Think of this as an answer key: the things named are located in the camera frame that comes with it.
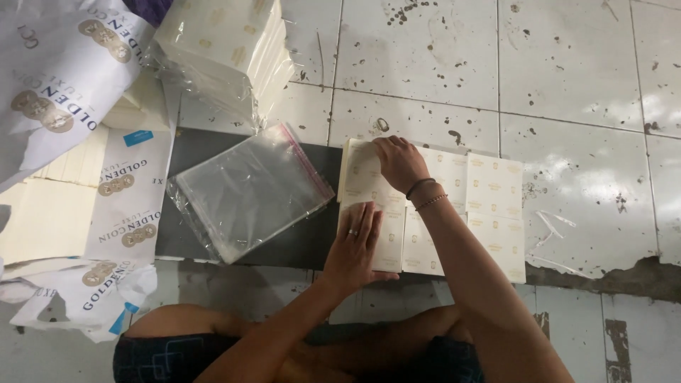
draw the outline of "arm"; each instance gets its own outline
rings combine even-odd
[[[348,209],[341,217],[323,275],[280,312],[252,328],[195,382],[273,381],[295,344],[343,299],[372,281],[398,278],[397,274],[371,271],[382,217],[373,202]]]
[[[381,173],[406,193],[430,178],[423,157],[404,138],[374,140]],[[414,206],[445,194],[435,182],[412,194]],[[489,382],[573,382],[551,343],[485,248],[446,198],[419,210]]]

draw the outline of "bracelet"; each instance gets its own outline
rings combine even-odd
[[[414,211],[419,211],[419,210],[421,210],[422,208],[428,206],[429,204],[434,204],[435,202],[437,202],[437,201],[439,201],[439,200],[441,200],[441,199],[443,199],[443,198],[446,198],[446,197],[449,197],[449,194],[443,194],[443,195],[441,195],[441,196],[437,196],[437,197],[433,198],[432,200],[430,200],[430,201],[424,203],[423,205],[417,207],[416,209],[414,209]]]
[[[437,182],[437,181],[435,181],[434,178],[425,178],[425,179],[420,179],[420,180],[416,181],[416,183],[414,183],[414,186],[412,186],[411,189],[409,189],[409,191],[407,192],[407,201],[410,201],[409,197],[411,197],[411,194],[416,190],[416,188],[419,185],[421,185],[424,182],[428,182],[428,181]]]

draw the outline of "hand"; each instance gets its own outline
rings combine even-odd
[[[383,223],[383,212],[375,209],[374,202],[363,202],[350,206],[341,215],[336,240],[319,279],[342,294],[343,298],[371,282],[400,279],[395,273],[371,270]]]
[[[416,181],[430,178],[424,158],[409,141],[390,136],[373,142],[381,160],[381,174],[396,190],[406,194]]]

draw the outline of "purple cloth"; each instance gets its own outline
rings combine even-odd
[[[134,14],[146,20],[154,28],[161,25],[172,2],[173,0],[123,0],[123,3]]]

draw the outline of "person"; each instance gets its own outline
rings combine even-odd
[[[430,178],[404,138],[373,141],[381,173],[407,194],[440,258],[454,306],[437,307],[353,339],[303,342],[346,297],[374,281],[383,214],[373,202],[341,215],[323,274],[262,323],[195,305],[160,307],[121,336],[117,382],[573,382],[513,286]]]

